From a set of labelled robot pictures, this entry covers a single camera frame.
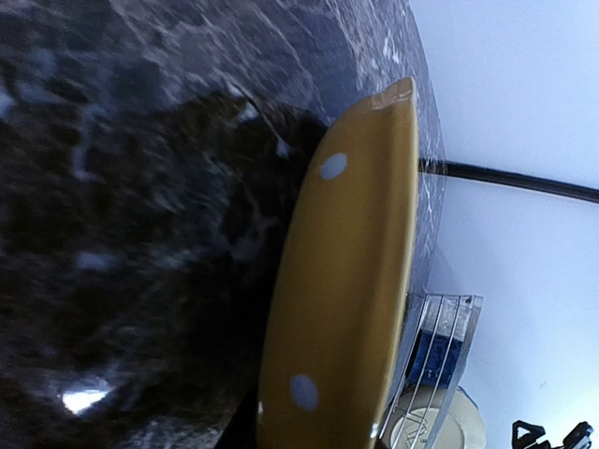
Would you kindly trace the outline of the yellow polka dot plate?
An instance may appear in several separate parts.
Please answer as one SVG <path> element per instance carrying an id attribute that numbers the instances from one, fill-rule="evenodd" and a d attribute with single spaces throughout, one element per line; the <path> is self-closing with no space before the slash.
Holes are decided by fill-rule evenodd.
<path id="1" fill-rule="evenodd" d="M 259 374 L 260 448 L 371 448 L 395 370 L 414 255 L 416 84 L 345 111 L 308 167 Z"/>

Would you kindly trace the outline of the cream bird pattern plate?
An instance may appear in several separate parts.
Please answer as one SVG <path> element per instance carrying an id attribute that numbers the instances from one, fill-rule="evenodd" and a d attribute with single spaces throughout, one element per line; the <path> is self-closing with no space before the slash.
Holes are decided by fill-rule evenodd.
<path id="1" fill-rule="evenodd" d="M 452 398 L 443 424 L 437 433 L 434 425 L 441 420 L 441 406 L 446 390 L 431 386 L 404 392 L 391 413 L 382 436 L 387 448 L 486 448 L 487 433 L 475 403 L 458 388 Z"/>

